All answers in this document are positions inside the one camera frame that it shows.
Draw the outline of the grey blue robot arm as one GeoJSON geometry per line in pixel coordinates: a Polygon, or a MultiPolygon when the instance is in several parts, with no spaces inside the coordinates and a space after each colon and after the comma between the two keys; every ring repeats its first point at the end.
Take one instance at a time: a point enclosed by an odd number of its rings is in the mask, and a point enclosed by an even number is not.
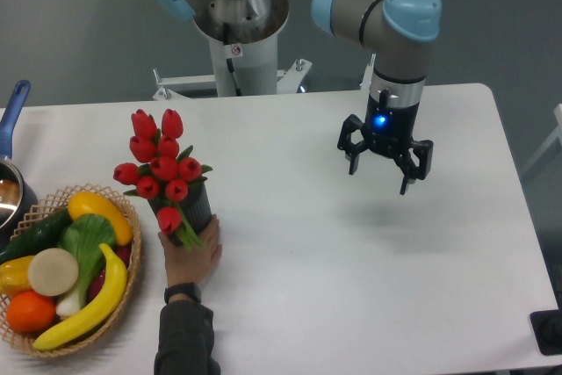
{"type": "MultiPolygon", "coordinates": [[[[288,0],[157,0],[207,38],[218,94],[277,94],[277,36],[288,0]]],[[[413,137],[429,58],[439,34],[441,0],[312,0],[313,22],[324,32],[372,52],[363,118],[342,123],[337,147],[356,170],[364,151],[392,159],[404,186],[424,179],[433,144],[413,137]]]]}

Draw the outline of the person's hand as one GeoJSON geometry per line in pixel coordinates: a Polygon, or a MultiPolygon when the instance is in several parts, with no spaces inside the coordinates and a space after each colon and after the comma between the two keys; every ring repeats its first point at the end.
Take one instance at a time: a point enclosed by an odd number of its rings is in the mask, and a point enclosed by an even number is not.
{"type": "Polygon", "coordinates": [[[185,246],[175,246],[165,234],[159,233],[158,237],[163,247],[168,287],[185,283],[200,285],[222,255],[220,220],[216,214],[199,235],[202,247],[187,250],[185,246]]]}

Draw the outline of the dark sleeved forearm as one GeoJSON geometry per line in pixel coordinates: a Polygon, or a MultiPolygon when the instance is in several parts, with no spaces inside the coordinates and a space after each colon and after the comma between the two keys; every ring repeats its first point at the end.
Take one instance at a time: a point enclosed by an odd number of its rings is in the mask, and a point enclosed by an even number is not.
{"type": "Polygon", "coordinates": [[[211,309],[187,299],[164,306],[154,374],[221,374],[212,356],[213,316],[211,309]]]}

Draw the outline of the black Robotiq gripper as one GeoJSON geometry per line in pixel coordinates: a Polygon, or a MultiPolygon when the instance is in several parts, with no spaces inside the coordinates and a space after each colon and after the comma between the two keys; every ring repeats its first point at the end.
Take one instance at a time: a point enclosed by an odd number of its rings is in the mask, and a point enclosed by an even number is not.
{"type": "Polygon", "coordinates": [[[380,92],[378,100],[369,97],[364,123],[355,114],[349,115],[342,123],[337,148],[344,152],[349,161],[349,174],[354,175],[359,156],[367,149],[365,135],[373,153],[398,158],[403,174],[400,195],[405,195],[409,185],[424,180],[430,172],[434,142],[413,140],[419,105],[395,107],[391,104],[392,98],[390,92],[380,92]],[[352,135],[356,132],[359,132],[359,140],[354,142],[352,135]]]}

